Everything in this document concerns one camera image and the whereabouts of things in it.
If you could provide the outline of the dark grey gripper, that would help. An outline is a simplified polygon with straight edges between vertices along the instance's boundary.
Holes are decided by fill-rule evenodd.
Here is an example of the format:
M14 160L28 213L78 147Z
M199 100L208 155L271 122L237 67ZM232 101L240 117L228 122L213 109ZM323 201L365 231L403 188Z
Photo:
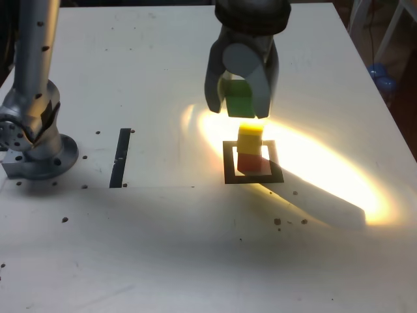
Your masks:
M210 111L220 113L224 95L219 83L225 71L241 76L252 92L255 116L270 115L279 73L279 59L273 36L240 33L222 27L212 45L205 77L205 98Z

